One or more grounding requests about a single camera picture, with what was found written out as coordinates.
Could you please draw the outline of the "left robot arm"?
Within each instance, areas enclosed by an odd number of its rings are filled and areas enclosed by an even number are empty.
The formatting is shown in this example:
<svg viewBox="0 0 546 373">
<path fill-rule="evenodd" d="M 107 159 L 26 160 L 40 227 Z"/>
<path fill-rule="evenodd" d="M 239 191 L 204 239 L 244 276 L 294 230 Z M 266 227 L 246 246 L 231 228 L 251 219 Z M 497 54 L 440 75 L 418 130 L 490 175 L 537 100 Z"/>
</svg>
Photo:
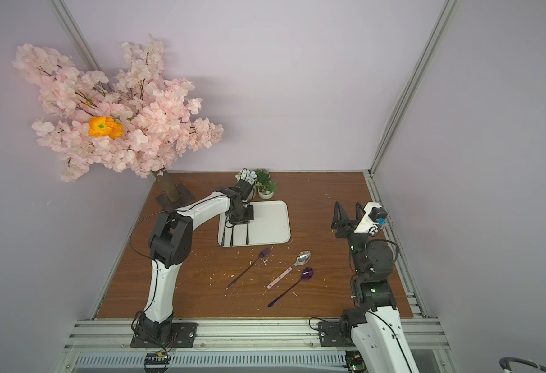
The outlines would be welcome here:
<svg viewBox="0 0 546 373">
<path fill-rule="evenodd" d="M 173 340 L 173 296 L 181 265 L 192 251 L 193 233 L 220 214 L 235 224 L 254 219 L 248 204 L 254 181 L 238 180 L 188 206 L 161 211 L 148 241 L 152 275 L 147 305 L 133 319 L 135 340 L 164 347 Z"/>
</svg>

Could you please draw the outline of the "purple plastic spoon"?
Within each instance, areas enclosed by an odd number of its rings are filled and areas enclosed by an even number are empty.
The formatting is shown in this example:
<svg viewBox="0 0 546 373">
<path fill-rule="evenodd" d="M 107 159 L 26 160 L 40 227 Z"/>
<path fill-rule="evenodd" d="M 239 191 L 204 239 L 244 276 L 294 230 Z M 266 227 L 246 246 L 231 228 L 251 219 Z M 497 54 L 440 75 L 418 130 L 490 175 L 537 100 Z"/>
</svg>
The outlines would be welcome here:
<svg viewBox="0 0 546 373">
<path fill-rule="evenodd" d="M 312 267 L 307 267 L 306 269 L 304 269 L 299 277 L 299 280 L 295 284 L 290 286 L 287 290 L 282 292 L 281 295 L 279 295 L 278 297 L 273 299 L 270 303 L 268 303 L 268 308 L 275 306 L 286 294 L 288 294 L 291 290 L 293 290 L 298 284 L 301 284 L 305 281 L 310 280 L 313 277 L 313 275 L 314 275 L 314 270 Z"/>
</svg>

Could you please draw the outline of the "silver spoon pink handle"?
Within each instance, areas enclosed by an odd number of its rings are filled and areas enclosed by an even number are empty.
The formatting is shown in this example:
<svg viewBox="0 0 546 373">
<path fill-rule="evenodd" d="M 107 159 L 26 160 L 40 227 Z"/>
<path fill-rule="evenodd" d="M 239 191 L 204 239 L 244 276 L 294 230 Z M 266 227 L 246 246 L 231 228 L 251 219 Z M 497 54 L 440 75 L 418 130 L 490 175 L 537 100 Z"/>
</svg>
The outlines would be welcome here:
<svg viewBox="0 0 546 373">
<path fill-rule="evenodd" d="M 297 267 L 300 267 L 302 265 L 307 264 L 310 261 L 312 254 L 310 251 L 305 250 L 298 254 L 296 261 L 294 264 L 292 264 L 290 267 L 285 269 L 277 278 L 275 278 L 271 283 L 267 285 L 267 289 L 273 288 L 276 284 L 279 283 L 285 276 L 287 276 L 290 272 L 292 272 Z"/>
</svg>

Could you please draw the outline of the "purple fork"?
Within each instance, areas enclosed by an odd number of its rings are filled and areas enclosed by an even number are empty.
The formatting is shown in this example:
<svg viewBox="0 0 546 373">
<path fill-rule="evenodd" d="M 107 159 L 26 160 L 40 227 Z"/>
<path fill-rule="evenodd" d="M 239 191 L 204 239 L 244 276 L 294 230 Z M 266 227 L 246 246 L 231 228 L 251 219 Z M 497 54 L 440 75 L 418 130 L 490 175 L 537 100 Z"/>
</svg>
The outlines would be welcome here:
<svg viewBox="0 0 546 373">
<path fill-rule="evenodd" d="M 271 251 L 273 250 L 273 247 L 272 246 L 269 246 L 269 247 L 266 247 L 265 249 L 263 249 L 259 255 L 257 256 L 257 258 L 255 259 L 255 261 L 253 261 L 242 273 L 240 273 L 237 277 L 235 277 L 231 283 L 228 284 L 228 286 L 226 286 L 226 289 L 230 289 L 232 287 L 234 287 L 234 285 L 249 271 L 251 270 L 252 267 L 254 267 L 254 265 L 256 263 L 258 263 L 259 261 L 265 259 L 270 253 Z"/>
</svg>

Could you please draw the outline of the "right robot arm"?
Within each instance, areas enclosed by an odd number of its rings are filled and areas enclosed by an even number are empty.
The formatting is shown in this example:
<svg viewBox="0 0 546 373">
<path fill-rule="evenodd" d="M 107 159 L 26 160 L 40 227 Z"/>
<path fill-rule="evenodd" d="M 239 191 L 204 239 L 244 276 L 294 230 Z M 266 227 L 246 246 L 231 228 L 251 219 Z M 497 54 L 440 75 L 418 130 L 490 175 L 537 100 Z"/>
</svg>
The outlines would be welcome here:
<svg viewBox="0 0 546 373">
<path fill-rule="evenodd" d="M 354 307 L 344 310 L 339 321 L 342 340 L 356 348 L 346 356 L 351 372 L 419 371 L 389 281 L 400 247 L 380 236 L 387 217 L 384 207 L 374 202 L 357 203 L 354 219 L 340 202 L 334 204 L 331 229 L 348 241 L 353 270 Z"/>
</svg>

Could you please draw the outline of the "blue handled fork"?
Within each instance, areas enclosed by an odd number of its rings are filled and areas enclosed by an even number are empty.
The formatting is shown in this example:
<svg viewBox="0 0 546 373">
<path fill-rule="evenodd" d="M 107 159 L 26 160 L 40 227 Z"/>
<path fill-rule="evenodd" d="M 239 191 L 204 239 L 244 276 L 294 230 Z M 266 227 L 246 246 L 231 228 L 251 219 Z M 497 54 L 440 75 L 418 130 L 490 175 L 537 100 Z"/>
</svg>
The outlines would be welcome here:
<svg viewBox="0 0 546 373">
<path fill-rule="evenodd" d="M 221 229 L 222 237 L 221 237 L 221 240 L 220 240 L 220 245 L 221 245 L 221 247 L 225 247 L 225 239 L 226 239 L 226 225 L 225 225 L 225 223 L 221 228 L 222 228 Z"/>
</svg>

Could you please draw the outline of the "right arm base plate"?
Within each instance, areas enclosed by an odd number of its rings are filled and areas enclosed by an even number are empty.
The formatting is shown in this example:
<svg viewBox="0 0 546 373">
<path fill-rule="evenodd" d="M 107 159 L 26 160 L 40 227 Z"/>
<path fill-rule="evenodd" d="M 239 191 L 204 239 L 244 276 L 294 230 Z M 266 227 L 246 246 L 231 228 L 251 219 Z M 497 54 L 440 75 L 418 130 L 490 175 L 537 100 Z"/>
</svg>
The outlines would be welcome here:
<svg viewBox="0 0 546 373">
<path fill-rule="evenodd" d="M 319 342 L 325 348 L 351 348 L 355 346 L 340 322 L 319 321 L 317 324 Z"/>
</svg>

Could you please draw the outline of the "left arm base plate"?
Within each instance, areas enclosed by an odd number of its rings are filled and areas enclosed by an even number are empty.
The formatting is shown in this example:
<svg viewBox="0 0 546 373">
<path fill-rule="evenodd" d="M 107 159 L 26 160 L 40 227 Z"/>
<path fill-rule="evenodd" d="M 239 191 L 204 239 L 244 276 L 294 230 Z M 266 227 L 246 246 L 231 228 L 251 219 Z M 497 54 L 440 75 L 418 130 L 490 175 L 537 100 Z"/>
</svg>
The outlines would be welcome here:
<svg viewBox="0 0 546 373">
<path fill-rule="evenodd" d="M 198 323 L 141 324 L 133 327 L 131 348 L 193 348 Z"/>
</svg>

